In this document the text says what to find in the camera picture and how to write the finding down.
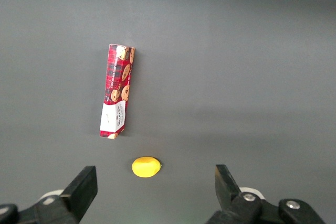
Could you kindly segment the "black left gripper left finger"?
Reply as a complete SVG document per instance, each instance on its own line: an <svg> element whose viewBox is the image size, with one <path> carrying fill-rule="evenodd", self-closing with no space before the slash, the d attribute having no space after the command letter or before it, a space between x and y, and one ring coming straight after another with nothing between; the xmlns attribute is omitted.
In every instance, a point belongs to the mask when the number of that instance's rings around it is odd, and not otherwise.
<svg viewBox="0 0 336 224"><path fill-rule="evenodd" d="M86 166L59 195L42 197L19 211L1 204L1 223L79 223L98 192L95 166Z"/></svg>

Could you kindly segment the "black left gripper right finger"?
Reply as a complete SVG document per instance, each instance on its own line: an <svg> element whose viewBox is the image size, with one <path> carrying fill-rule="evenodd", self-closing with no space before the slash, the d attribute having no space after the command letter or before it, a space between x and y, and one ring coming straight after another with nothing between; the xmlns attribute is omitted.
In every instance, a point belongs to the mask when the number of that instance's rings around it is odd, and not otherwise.
<svg viewBox="0 0 336 224"><path fill-rule="evenodd" d="M272 205L260 191L239 187L226 165L216 165L215 191L221 210L207 223L324 223L305 201L286 198Z"/></svg>

